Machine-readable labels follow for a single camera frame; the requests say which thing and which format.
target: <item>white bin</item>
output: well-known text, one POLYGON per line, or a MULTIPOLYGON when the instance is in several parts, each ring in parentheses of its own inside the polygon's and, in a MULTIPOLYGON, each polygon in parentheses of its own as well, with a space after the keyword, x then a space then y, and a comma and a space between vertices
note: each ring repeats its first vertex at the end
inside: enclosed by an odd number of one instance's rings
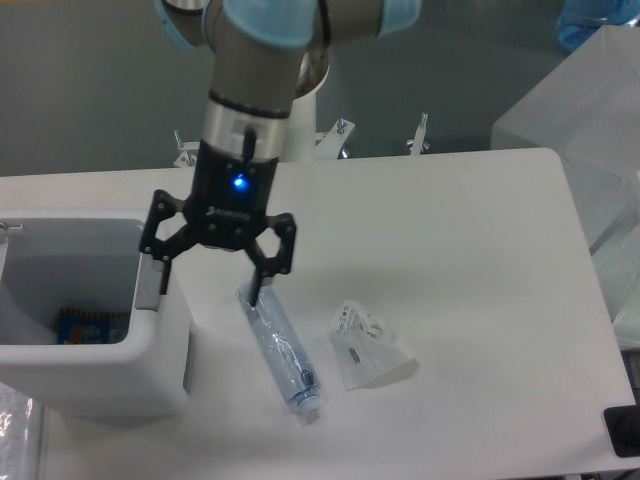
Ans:
POLYGON ((183 411, 193 320, 138 252, 140 211, 0 211, 0 381, 64 414, 183 411), (131 311, 120 343, 56 345, 64 306, 131 311))

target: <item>white table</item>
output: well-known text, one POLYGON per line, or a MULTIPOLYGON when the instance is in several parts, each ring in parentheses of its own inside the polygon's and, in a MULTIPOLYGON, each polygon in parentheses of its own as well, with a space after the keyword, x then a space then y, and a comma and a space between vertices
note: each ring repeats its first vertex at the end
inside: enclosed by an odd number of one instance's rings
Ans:
MULTIPOLYGON (((147 208, 190 169, 0 179, 0 205, 147 208)), ((279 167, 292 275, 275 285, 325 404, 287 413, 235 300, 243 254, 175 261, 198 325, 180 418, 47 414, 42 480, 499 479, 627 469, 602 411, 633 402, 560 161, 548 150, 279 167), (344 299, 401 330, 420 368, 347 392, 329 340, 344 299)))

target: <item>metal bracket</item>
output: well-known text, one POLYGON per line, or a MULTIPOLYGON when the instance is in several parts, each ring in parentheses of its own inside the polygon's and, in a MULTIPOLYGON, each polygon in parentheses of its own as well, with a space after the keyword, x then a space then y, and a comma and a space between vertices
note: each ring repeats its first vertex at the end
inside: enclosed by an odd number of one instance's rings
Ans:
POLYGON ((355 128, 355 123, 341 118, 328 132, 316 134, 316 160, 348 158, 350 154, 344 148, 344 143, 355 128))
POLYGON ((428 119, 429 114, 423 113, 420 118, 420 124, 418 125, 418 128, 416 128, 413 140, 407 140, 409 155, 424 155, 431 148, 431 145, 426 140, 428 119))
POLYGON ((11 234, 17 231, 22 231, 22 225, 8 225, 0 222, 0 277, 2 277, 7 253, 9 252, 9 239, 11 234))
POLYGON ((173 165, 179 168, 194 167, 198 160, 200 142, 182 143, 178 130, 173 131, 173 136, 176 139, 176 147, 178 148, 178 158, 173 162, 173 165))

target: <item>syringe in plastic packaging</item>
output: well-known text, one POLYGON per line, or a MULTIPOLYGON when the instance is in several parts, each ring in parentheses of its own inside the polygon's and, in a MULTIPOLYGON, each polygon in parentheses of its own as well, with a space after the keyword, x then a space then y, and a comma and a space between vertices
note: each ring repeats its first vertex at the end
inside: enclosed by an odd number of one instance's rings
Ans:
POLYGON ((318 377, 271 286, 262 287, 258 302, 248 301, 249 284, 238 289, 251 330, 271 369, 282 398, 305 416, 318 410, 318 377))

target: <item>black object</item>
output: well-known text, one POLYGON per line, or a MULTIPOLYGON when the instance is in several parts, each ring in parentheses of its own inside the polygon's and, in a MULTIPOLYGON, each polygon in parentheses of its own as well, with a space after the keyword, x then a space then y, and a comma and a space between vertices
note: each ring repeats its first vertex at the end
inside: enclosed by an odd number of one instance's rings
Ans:
POLYGON ((255 306, 266 279, 291 271, 296 224, 290 213, 266 215, 278 159, 250 161, 255 141, 255 133, 247 132, 242 159, 218 152, 201 141, 189 197, 182 201, 164 190, 155 191, 139 248, 166 266, 161 294, 166 293, 171 261, 197 243, 247 253, 256 267, 248 299, 251 306, 255 306), (178 212, 186 225, 167 240, 158 239, 160 223, 178 212), (274 257, 266 257, 256 241, 267 228, 280 237, 274 257))
POLYGON ((638 471, 637 468, 634 469, 634 470, 627 470, 626 472, 621 473, 620 475, 618 475, 617 477, 615 477, 612 480, 624 480, 625 478, 629 478, 631 475, 633 475, 637 471, 638 471))
POLYGON ((271 111, 262 108, 250 107, 242 103, 237 103, 229 100, 228 98, 221 97, 213 90, 209 90, 209 100, 224 107, 230 108, 231 110, 235 110, 236 112, 246 113, 247 115, 251 115, 252 117, 275 118, 282 120, 289 118, 289 115, 291 115, 290 109, 271 111))
POLYGON ((302 370, 300 377, 302 378, 302 383, 304 383, 307 387, 312 387, 316 383, 315 379, 313 378, 313 372, 310 372, 307 369, 302 370))
POLYGON ((640 406, 607 408, 604 420, 616 455, 623 458, 640 456, 640 406))

